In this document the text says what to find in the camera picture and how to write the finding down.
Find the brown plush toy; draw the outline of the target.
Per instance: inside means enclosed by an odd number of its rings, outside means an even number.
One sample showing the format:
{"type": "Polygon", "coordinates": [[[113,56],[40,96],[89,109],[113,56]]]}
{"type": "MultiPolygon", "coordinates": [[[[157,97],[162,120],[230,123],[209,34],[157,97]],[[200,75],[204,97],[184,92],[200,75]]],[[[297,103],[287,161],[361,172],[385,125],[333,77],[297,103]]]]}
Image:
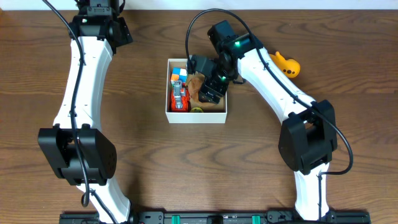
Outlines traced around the brown plush toy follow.
{"type": "Polygon", "coordinates": [[[199,100],[199,91],[204,82],[205,76],[196,72],[194,75],[190,74],[187,78],[187,87],[190,94],[191,107],[200,107],[203,110],[223,110],[224,103],[221,101],[219,104],[205,103],[199,100]]]}

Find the orange rubber animal toy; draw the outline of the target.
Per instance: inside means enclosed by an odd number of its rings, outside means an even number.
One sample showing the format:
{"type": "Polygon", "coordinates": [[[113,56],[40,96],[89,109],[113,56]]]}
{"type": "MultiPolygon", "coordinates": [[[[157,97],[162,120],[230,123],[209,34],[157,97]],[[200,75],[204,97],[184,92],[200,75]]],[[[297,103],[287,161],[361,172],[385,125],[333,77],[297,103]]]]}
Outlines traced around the orange rubber animal toy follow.
{"type": "Polygon", "coordinates": [[[271,60],[275,63],[275,65],[288,77],[295,78],[301,70],[301,66],[298,61],[290,58],[285,59],[280,52],[276,52],[275,54],[269,55],[271,60]]]}

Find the red toy truck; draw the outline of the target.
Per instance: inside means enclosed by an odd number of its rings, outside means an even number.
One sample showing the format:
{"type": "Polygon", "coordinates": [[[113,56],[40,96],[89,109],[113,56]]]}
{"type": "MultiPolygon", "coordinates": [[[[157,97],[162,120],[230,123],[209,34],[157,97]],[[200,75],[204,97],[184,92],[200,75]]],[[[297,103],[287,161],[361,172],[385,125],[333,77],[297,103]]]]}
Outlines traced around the red toy truck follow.
{"type": "Polygon", "coordinates": [[[187,113],[189,109],[189,92],[182,81],[171,81],[170,110],[176,113],[187,113]]]}

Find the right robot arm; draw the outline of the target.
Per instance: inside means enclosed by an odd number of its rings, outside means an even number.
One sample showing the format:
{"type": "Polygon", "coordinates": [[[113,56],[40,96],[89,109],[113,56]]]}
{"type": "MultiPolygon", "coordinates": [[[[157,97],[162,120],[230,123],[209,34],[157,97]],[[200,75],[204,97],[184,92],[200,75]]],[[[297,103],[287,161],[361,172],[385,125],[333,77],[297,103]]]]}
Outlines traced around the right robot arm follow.
{"type": "Polygon", "coordinates": [[[204,75],[198,92],[204,103],[217,104],[229,82],[242,77],[273,109],[281,123],[279,152],[293,170],[297,199],[295,210],[303,220],[319,221],[329,211],[325,180],[318,175],[329,168],[336,149],[335,112],[327,101],[316,102],[292,82],[300,65],[279,52],[270,54],[256,37],[237,35],[228,21],[207,32],[218,57],[190,56],[191,72],[204,75]]]}

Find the white cardboard box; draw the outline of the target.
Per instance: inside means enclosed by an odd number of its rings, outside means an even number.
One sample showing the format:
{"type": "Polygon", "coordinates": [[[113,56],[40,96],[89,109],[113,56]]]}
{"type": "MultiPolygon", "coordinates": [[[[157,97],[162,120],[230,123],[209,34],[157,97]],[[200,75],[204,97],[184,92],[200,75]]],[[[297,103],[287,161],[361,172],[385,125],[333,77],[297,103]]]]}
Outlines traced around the white cardboard box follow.
{"type": "Polygon", "coordinates": [[[170,77],[174,67],[185,68],[187,60],[185,58],[169,58],[167,60],[167,81],[165,94],[165,114],[170,124],[205,124],[205,123],[225,123],[228,113],[228,94],[226,94],[215,110],[204,110],[203,113],[182,113],[172,112],[170,108],[172,86],[170,77]]]}

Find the multicolour puzzle cube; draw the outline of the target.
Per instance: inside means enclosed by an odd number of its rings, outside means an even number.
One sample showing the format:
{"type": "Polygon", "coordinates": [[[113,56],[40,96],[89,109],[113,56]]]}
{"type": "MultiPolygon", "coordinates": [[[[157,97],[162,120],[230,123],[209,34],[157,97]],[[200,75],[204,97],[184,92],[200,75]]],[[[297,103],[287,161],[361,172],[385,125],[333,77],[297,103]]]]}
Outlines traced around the multicolour puzzle cube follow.
{"type": "Polygon", "coordinates": [[[185,68],[174,67],[170,76],[171,84],[176,82],[181,82],[182,85],[185,85],[187,80],[187,70],[185,68]]]}

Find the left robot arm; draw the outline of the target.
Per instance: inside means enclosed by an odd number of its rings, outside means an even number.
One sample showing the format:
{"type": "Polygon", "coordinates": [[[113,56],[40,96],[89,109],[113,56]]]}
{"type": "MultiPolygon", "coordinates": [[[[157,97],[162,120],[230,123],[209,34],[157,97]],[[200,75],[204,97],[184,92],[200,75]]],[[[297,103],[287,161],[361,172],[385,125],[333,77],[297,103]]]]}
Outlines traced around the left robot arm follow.
{"type": "Polygon", "coordinates": [[[59,179],[83,192],[94,215],[63,214],[60,223],[135,223],[130,200],[115,172],[114,144],[101,132],[104,81],[116,49],[132,37],[123,17],[124,2],[77,1],[78,14],[65,19],[71,38],[71,64],[62,105],[51,128],[42,128],[38,144],[59,179]]]}

